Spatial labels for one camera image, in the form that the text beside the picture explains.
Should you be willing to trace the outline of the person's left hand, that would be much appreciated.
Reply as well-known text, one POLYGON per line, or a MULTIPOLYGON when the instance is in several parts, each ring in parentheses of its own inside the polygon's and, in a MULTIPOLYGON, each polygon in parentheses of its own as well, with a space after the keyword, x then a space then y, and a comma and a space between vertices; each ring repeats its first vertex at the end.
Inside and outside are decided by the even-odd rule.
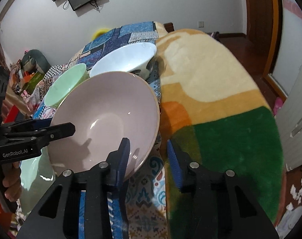
POLYGON ((3 185, 6 188, 5 197, 10 202, 15 202, 19 199, 22 193, 21 186, 21 168, 20 162, 12 163, 12 167, 3 179, 3 185))

